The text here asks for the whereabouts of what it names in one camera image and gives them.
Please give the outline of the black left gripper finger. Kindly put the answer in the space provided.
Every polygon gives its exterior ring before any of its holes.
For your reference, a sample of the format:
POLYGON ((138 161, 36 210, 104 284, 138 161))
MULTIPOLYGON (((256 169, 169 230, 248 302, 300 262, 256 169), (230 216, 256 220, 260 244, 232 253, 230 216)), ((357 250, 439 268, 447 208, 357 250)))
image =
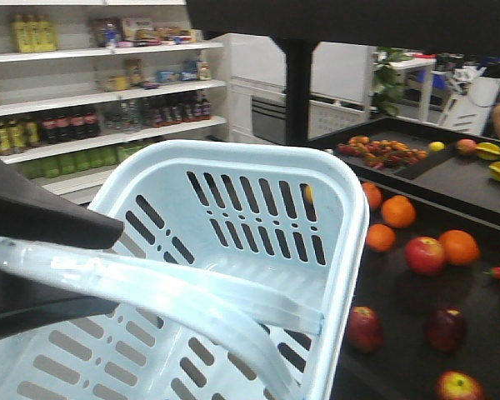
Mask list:
POLYGON ((122 233, 122 222, 49 192, 0 160, 0 236, 107 249, 122 233))
POLYGON ((116 306, 0 271, 0 339, 62 321, 109 314, 116 306))

